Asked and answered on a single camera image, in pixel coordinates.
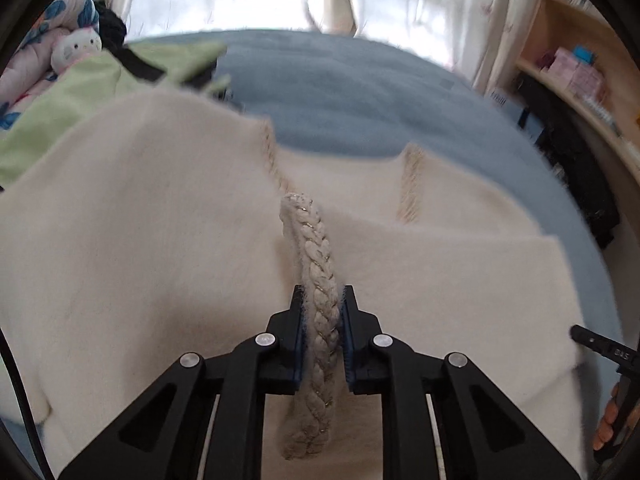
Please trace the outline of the person right hand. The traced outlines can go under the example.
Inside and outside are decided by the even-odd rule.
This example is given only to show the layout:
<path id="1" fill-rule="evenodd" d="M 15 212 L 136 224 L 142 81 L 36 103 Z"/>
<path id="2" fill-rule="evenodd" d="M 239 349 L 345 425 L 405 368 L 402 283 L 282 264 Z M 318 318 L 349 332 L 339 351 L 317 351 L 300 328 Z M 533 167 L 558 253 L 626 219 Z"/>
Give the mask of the person right hand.
<path id="1" fill-rule="evenodd" d="M 616 396 L 619 388 L 619 384 L 616 384 L 613 387 L 610 400 L 608 400 L 608 403 L 606 404 L 603 416 L 598 423 L 596 432 L 594 433 L 592 439 L 592 448 L 595 451 L 599 451 L 601 448 L 603 448 L 605 443 L 610 442 L 612 440 L 612 437 L 614 436 L 613 422 L 615 422 L 618 414 Z"/>

